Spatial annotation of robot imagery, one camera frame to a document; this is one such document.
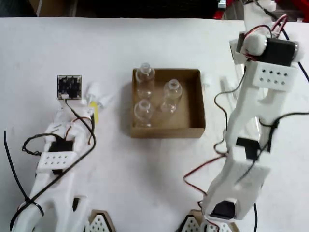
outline black cable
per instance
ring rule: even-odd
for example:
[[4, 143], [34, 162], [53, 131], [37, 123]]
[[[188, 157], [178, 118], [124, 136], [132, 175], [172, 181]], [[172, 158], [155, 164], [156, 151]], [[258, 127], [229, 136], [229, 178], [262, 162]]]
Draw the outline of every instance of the black cable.
[[[68, 167], [66, 170], [64, 170], [60, 175], [58, 175], [53, 181], [51, 181], [47, 186], [45, 186], [41, 191], [39, 191], [34, 197], [32, 197], [30, 200], [34, 201], [36, 200], [38, 197], [40, 197], [46, 190], [48, 190], [54, 183], [56, 183], [59, 179], [61, 179], [68, 171], [70, 171], [76, 164], [78, 164], [81, 160], [83, 160], [96, 146], [97, 144], [97, 139], [96, 136], [94, 135], [92, 129], [88, 126], [88, 124], [69, 106], [69, 104], [67, 103], [67, 100], [65, 100], [66, 105], [71, 109], [71, 111], [73, 112], [73, 114], [82, 121], [82, 123], [87, 127], [87, 129], [90, 131], [92, 138], [93, 138], [93, 145], [92, 147], [82, 156], [80, 156], [73, 164], [71, 164], [70, 167]], [[11, 223], [10, 223], [10, 230], [12, 230], [13, 225], [18, 217], [18, 215], [24, 211], [31, 203], [26, 203], [24, 206], [20, 207], [17, 212], [14, 214], [14, 216], [11, 219]]]
[[257, 230], [257, 208], [256, 208], [256, 203], [254, 203], [253, 208], [254, 208], [254, 217], [255, 217], [254, 232], [256, 232], [256, 230]]
[[23, 147], [22, 147], [21, 150], [27, 152], [28, 154], [34, 155], [34, 156], [40, 156], [40, 155], [42, 154], [42, 152], [39, 152], [39, 151], [35, 151], [35, 152], [29, 151], [29, 150], [26, 148], [26, 146], [27, 146], [27, 144], [28, 144], [32, 139], [36, 139], [36, 138], [40, 138], [40, 137], [44, 137], [44, 136], [49, 136], [49, 135], [54, 136], [55, 139], [56, 139], [56, 141], [57, 141], [57, 140], [64, 140], [64, 139], [61, 138], [59, 135], [53, 134], [53, 133], [36, 134], [36, 135], [34, 135], [34, 136], [30, 137], [30, 138], [27, 138], [27, 140], [24, 142], [24, 145], [23, 145]]
[[[246, 73], [246, 66], [245, 66], [245, 69], [244, 69], [244, 72], [243, 72], [243, 76], [242, 76], [242, 78], [241, 78], [241, 80], [240, 80], [238, 86], [237, 86], [235, 89], [230, 90], [230, 91], [225, 91], [225, 92], [218, 93], [218, 94], [214, 97], [214, 100], [213, 100], [214, 103], [216, 104], [216, 106], [218, 106], [218, 107], [223, 111], [223, 113], [224, 113], [224, 115], [225, 115], [225, 130], [227, 130], [227, 120], [228, 120], [228, 119], [227, 119], [227, 112], [226, 112], [226, 110], [225, 110], [221, 105], [218, 104], [218, 102], [217, 102], [217, 97], [220, 96], [220, 95], [222, 95], [222, 94], [233, 93], [233, 92], [235, 92], [237, 89], [239, 89], [239, 87], [241, 86], [241, 83], [242, 83], [242, 81], [243, 81], [243, 79], [244, 79], [244, 77], [245, 77], [245, 73]], [[221, 141], [217, 142], [217, 143], [213, 146], [213, 149], [214, 149], [215, 152], [216, 152], [217, 154], [219, 154], [219, 155], [226, 155], [226, 154], [227, 154], [227, 152], [220, 152], [220, 151], [217, 150], [217, 145], [223, 143], [224, 140], [225, 140], [225, 139], [223, 138]]]
[[[275, 19], [275, 20], [278, 20], [278, 17], [277, 17], [277, 16], [275, 16], [272, 12], [270, 12], [269, 10], [267, 10], [267, 9], [265, 9], [263, 6], [261, 6], [257, 0], [254, 0], [254, 2], [255, 2], [255, 4], [256, 4], [258, 7], [260, 7], [260, 8], [265, 12], [265, 14], [267, 14], [268, 16], [272, 17], [272, 18]], [[283, 32], [283, 34], [284, 34], [286, 40], [290, 40], [290, 38], [289, 38], [289, 36], [288, 36], [288, 34], [286, 33], [286, 31], [285, 31], [284, 28], [282, 28], [282, 32]], [[303, 67], [303, 65], [301, 64], [300, 61], [297, 62], [297, 63], [298, 63], [298, 65], [299, 65], [301, 71], [303, 72], [305, 78], [307, 79], [307, 81], [308, 81], [308, 83], [309, 83], [309, 76], [308, 76], [306, 70], [304, 69], [304, 67]]]
[[34, 201], [31, 201], [31, 199], [28, 197], [28, 195], [24, 191], [23, 187], [21, 186], [21, 183], [19, 182], [19, 179], [17, 177], [16, 171], [15, 171], [15, 168], [14, 168], [14, 165], [13, 165], [13, 161], [12, 161], [12, 158], [11, 158], [10, 150], [9, 150], [9, 147], [8, 147], [8, 144], [7, 144], [7, 141], [6, 141], [6, 131], [4, 131], [4, 147], [5, 147], [6, 155], [8, 157], [9, 163], [10, 163], [10, 167], [11, 167], [13, 176], [15, 178], [15, 181], [16, 181], [21, 193], [24, 195], [25, 202], [30, 202], [31, 204], [38, 207], [38, 209], [40, 210], [42, 217], [43, 217], [44, 211], [43, 211], [42, 207], [39, 204], [35, 203]]

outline white surface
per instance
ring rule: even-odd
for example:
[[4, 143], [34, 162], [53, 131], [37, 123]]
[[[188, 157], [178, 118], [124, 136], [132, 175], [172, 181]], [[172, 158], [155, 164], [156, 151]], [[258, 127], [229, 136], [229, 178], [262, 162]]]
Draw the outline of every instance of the white surface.
[[[107, 210], [119, 232], [175, 231], [202, 195], [183, 182], [183, 175], [209, 158], [222, 137], [224, 114], [213, 104], [220, 91], [219, 76], [236, 78], [229, 40], [244, 30], [243, 22], [176, 19], [0, 19], [1, 131], [20, 181], [29, 192], [38, 157], [21, 152], [23, 142], [45, 131], [58, 109], [56, 77], [81, 74], [83, 91], [99, 81], [102, 92], [115, 93], [96, 127], [98, 145], [79, 165], [78, 182], [91, 207]], [[287, 24], [309, 50], [308, 24]], [[205, 88], [207, 128], [201, 139], [131, 139], [132, 69], [142, 62], [160, 68], [198, 68], [212, 78]], [[304, 67], [309, 70], [309, 53]], [[225, 107], [227, 100], [218, 99]], [[309, 85], [301, 72], [283, 110], [305, 110]], [[257, 201], [258, 231], [304, 231], [309, 207], [307, 117], [287, 118], [273, 141], [273, 155], [262, 193]], [[0, 156], [0, 225], [9, 222], [23, 200], [11, 173], [3, 146]], [[43, 139], [29, 148], [42, 150]], [[204, 168], [191, 181], [207, 189], [223, 160]], [[237, 222], [242, 232], [254, 227], [253, 210]]]

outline perforated plastic piece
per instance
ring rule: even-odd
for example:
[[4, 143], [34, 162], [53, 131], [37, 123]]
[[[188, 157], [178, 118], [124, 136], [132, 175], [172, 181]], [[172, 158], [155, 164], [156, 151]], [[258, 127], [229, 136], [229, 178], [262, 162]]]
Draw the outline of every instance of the perforated plastic piece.
[[189, 216], [185, 222], [182, 232], [198, 232], [200, 226], [194, 216]]
[[264, 62], [253, 62], [248, 70], [254, 75], [253, 85], [274, 90], [290, 91], [297, 68], [269, 64]]
[[111, 232], [102, 215], [96, 215], [95, 219], [89, 226], [89, 232]]
[[77, 158], [77, 154], [72, 151], [63, 152], [43, 152], [38, 164], [38, 172], [52, 169], [68, 168]]

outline glass bottle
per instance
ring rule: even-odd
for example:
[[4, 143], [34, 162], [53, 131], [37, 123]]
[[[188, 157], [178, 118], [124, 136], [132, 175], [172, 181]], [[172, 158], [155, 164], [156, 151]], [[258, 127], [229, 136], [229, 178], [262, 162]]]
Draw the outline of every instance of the glass bottle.
[[155, 87], [155, 70], [148, 63], [142, 63], [135, 77], [138, 96], [141, 99], [150, 98]]
[[134, 116], [136, 127], [151, 127], [151, 117], [154, 113], [154, 109], [147, 99], [143, 99], [135, 104]]
[[183, 88], [178, 80], [172, 79], [164, 85], [164, 102], [161, 105], [163, 112], [174, 113], [182, 96]]

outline cardboard box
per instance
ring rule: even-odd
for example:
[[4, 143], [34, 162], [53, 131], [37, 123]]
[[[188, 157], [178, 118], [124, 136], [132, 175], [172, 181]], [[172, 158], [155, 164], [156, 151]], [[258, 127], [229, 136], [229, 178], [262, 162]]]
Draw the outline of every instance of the cardboard box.
[[[132, 78], [132, 138], [200, 138], [205, 130], [205, 110], [200, 80], [197, 69], [155, 69], [155, 89], [150, 99], [155, 108], [150, 128], [135, 127], [134, 105], [141, 99], [137, 95], [135, 79], [136, 69]], [[177, 79], [183, 94], [176, 112], [172, 115], [160, 112], [163, 102], [164, 84]]]

